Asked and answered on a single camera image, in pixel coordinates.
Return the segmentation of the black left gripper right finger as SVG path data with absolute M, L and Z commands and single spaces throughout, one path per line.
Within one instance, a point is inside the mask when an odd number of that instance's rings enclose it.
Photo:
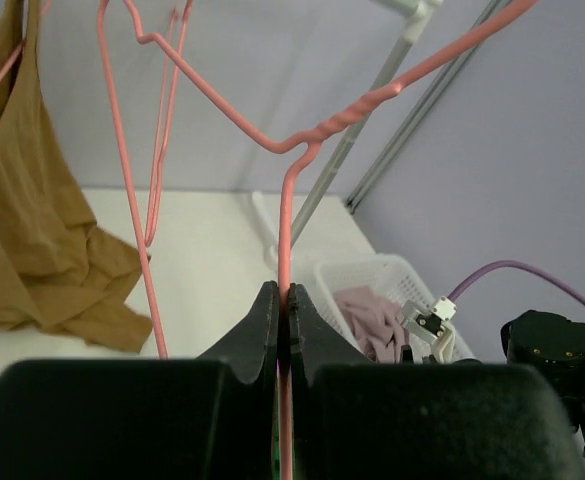
M 289 294 L 299 479 L 584 479 L 564 409 L 533 369 L 376 364 Z

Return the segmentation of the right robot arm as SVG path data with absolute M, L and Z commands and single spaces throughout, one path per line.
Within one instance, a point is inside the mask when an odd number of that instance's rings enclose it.
M 529 310 L 504 324 L 500 336 L 507 362 L 535 368 L 560 397 L 582 433 L 585 458 L 585 323 Z

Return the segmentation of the pink wire hanger front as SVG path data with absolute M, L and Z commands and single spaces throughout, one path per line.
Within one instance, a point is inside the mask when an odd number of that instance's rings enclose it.
M 160 211 L 161 194 L 163 189 L 164 162 L 168 152 L 168 145 L 171 135 L 174 113 L 174 103 L 178 87 L 179 69 L 177 67 L 174 67 L 172 70 L 169 95 L 166 95 L 166 87 L 170 65 L 171 58 L 166 57 L 163 68 L 157 127 L 154 140 L 154 152 L 148 198 L 148 209 L 146 215 L 146 229 L 144 238 L 144 244 L 146 247 L 151 246 L 156 235 Z

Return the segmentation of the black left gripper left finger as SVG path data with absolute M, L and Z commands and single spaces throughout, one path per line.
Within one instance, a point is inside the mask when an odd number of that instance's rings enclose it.
M 0 374 L 0 479 L 270 479 L 279 294 L 194 359 L 33 359 Z

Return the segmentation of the mauve pink tank top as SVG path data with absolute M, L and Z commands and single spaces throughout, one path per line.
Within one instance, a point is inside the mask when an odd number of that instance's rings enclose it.
M 409 334 L 398 320 L 401 306 L 370 287 L 344 289 L 335 303 L 363 354 L 376 363 L 399 363 Z

